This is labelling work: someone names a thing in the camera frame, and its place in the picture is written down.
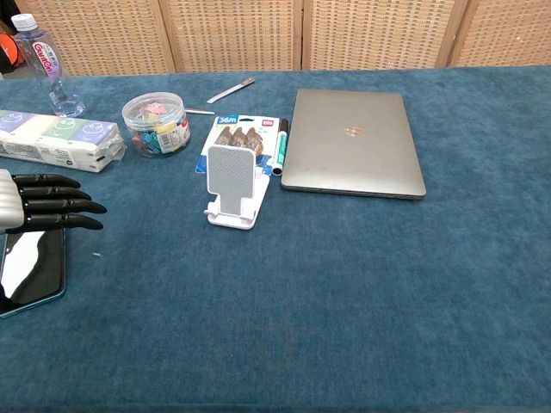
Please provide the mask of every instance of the wicker panel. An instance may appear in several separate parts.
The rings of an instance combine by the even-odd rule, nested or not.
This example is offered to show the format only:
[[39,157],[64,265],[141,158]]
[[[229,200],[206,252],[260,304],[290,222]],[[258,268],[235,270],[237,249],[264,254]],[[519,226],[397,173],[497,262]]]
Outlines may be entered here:
[[158,0],[20,0],[75,75],[174,72]]
[[306,0],[303,67],[434,67],[455,3]]
[[551,2],[473,2],[451,65],[551,64]]
[[300,69],[300,0],[160,0],[178,71]]

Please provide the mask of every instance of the red object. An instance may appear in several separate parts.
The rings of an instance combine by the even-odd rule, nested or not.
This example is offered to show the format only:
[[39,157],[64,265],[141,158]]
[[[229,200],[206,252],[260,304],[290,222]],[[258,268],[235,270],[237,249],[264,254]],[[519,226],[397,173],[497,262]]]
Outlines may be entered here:
[[9,34],[0,34],[0,48],[3,49],[4,53],[6,53],[6,56],[8,56],[8,60],[12,66],[17,67],[25,61],[22,53],[17,48],[14,38]]

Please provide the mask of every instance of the smartphone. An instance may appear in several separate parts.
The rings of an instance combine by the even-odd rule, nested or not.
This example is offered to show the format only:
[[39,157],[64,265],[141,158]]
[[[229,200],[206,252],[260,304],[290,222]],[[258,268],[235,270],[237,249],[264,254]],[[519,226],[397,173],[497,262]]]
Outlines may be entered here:
[[9,234],[0,270],[0,318],[65,293],[65,230]]

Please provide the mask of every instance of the laptop lid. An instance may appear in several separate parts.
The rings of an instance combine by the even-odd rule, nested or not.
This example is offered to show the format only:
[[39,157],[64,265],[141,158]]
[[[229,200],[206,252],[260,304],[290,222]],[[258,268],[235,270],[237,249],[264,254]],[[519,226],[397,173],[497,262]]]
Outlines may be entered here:
[[300,89],[282,186],[422,199],[426,189],[401,95]]

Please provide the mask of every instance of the phone stand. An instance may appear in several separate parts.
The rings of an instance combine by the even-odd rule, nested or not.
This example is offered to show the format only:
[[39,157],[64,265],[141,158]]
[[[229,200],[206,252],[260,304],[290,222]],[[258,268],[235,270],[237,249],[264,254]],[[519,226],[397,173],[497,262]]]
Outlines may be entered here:
[[207,152],[207,190],[217,196],[205,210],[208,222],[249,230],[257,222],[268,184],[252,150],[212,145]]

